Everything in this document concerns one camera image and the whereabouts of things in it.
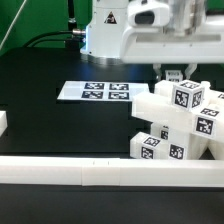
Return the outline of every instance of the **warning label sticker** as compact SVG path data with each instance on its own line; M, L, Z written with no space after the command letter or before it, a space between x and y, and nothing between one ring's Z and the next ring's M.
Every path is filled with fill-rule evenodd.
M106 24L117 24L117 21L114 17L113 12L110 12L110 14L107 16L104 23L106 23Z

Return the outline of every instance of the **stack of blocks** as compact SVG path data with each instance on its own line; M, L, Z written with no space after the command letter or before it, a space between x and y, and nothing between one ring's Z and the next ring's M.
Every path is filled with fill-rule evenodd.
M215 159L224 159L224 94L184 80L161 81L155 94L134 97L132 116L153 122L151 135L131 140L136 159L199 159L209 147Z

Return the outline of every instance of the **marker sticker on block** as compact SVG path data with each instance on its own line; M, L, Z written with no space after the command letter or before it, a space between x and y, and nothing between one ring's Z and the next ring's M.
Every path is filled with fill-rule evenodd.
M197 118L196 132L212 136L214 121L203 117Z
M202 91L199 91L193 95L192 108L197 107L202 101Z
M219 114L219 111L217 111L217 110L211 110L209 108L204 108L201 111L201 114L205 114L205 115L211 116L211 117L217 117L217 115Z
M161 139L168 140L168 131L161 130Z
M152 147L156 147L160 143L159 139L149 137L144 141L144 144Z
M200 85L196 84L196 83L192 83L192 82L184 82L183 84L181 84L180 86L183 86L185 88L188 89L196 89L198 88Z
M183 147L170 144L170 153L169 156L171 159L184 159L185 149Z
M186 92L182 92L180 90L176 91L175 95L175 104L182 106L182 107L188 107L188 101L189 101L189 94Z
M220 98L220 99L224 99L224 94L220 94L220 95L218 96L218 98Z
M143 159L153 159L154 158L154 150L142 147L141 157Z

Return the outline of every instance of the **white cube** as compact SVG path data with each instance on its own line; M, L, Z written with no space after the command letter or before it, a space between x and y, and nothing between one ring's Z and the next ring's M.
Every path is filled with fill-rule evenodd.
M168 142L139 132L131 139L130 156L135 159L168 159Z
M170 82L183 81L183 74L180 70L166 70L166 80Z
M184 80L174 84L172 104L191 111L200 107L204 100L205 87L199 83Z

